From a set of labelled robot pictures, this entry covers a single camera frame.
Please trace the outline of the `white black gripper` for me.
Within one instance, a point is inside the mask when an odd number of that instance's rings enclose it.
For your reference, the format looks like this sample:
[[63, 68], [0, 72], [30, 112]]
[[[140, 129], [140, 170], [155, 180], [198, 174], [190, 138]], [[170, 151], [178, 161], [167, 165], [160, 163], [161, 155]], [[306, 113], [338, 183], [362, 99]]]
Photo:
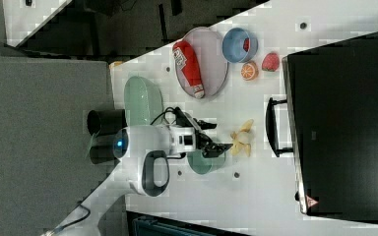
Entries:
[[180, 154], [201, 149], [204, 158], [216, 158], [228, 151], [232, 144], [211, 142], [205, 133], [217, 124], [193, 118], [186, 112], [175, 113], [175, 124], [170, 126], [170, 153]]

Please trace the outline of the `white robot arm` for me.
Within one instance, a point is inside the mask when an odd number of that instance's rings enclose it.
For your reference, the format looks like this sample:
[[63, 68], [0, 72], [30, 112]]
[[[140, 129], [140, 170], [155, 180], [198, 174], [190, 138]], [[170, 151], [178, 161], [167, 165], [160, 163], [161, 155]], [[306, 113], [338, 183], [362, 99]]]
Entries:
[[174, 124], [121, 129], [112, 142], [112, 153], [119, 163], [61, 223], [40, 236], [101, 236], [99, 222], [119, 198], [127, 194], [157, 197], [165, 192], [171, 159], [194, 151], [217, 158], [231, 148], [206, 134], [215, 124], [198, 120], [179, 108], [174, 108], [173, 114]]

